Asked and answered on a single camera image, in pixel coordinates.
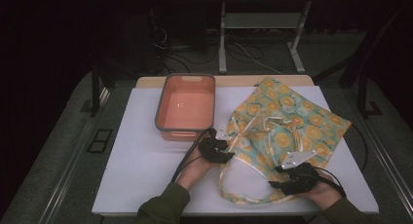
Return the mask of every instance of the black glove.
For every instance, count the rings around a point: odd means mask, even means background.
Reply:
[[[198,145],[201,155],[210,163],[226,164],[234,156],[234,153],[224,152],[228,148],[227,141],[216,139],[214,129],[209,131],[209,135],[209,138],[204,138]]]

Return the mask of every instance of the plastic bin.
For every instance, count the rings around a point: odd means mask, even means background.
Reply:
[[[155,117],[165,140],[194,141],[213,126],[215,78],[207,74],[172,74],[164,83]]]

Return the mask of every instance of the white surface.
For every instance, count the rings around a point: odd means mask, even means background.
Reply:
[[[319,87],[292,88],[312,102],[327,108]],[[216,89],[216,129],[219,126],[226,128],[235,108],[245,101],[253,90],[254,88],[250,87]],[[161,91],[161,88],[154,88],[134,89],[131,92],[94,201],[93,213],[136,215],[140,205],[164,191],[185,151],[191,146],[191,142],[165,141],[155,128],[154,119]],[[233,184],[231,189],[251,192],[257,196],[271,192],[271,186],[258,173],[237,160],[233,161],[232,173],[226,175]],[[337,146],[326,169],[340,179],[349,200],[356,207],[363,212],[378,212],[377,203],[344,139]],[[183,214],[281,215],[319,211],[305,199],[278,204],[234,205],[220,197],[217,181],[218,168],[215,168],[191,190],[191,202]]]

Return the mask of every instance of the patterned cloth bag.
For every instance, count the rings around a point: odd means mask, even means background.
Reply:
[[[312,103],[282,84],[266,77],[253,94],[233,113],[228,125],[228,152],[250,166],[269,181],[284,182],[278,174],[279,166],[288,152],[315,150],[308,162],[324,168],[332,152],[350,127],[351,122]],[[224,191],[224,174],[231,169],[231,161],[222,165],[219,174],[221,196],[235,204],[263,204],[282,202],[291,198],[275,189],[265,199]]]

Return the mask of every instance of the dark background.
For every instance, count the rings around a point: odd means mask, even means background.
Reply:
[[[314,1],[306,28],[309,33],[324,29],[376,32],[405,1]],[[411,5],[374,50],[368,67],[374,71],[371,78],[413,126],[408,109],[412,105],[406,104],[413,96],[398,94],[401,89],[413,90]],[[151,6],[132,1],[0,0],[0,217],[92,64],[98,64],[106,86],[113,86],[117,79],[157,73],[148,16]],[[206,45],[205,29],[218,27],[219,6],[163,3],[156,8],[160,16],[156,23],[201,48]]]

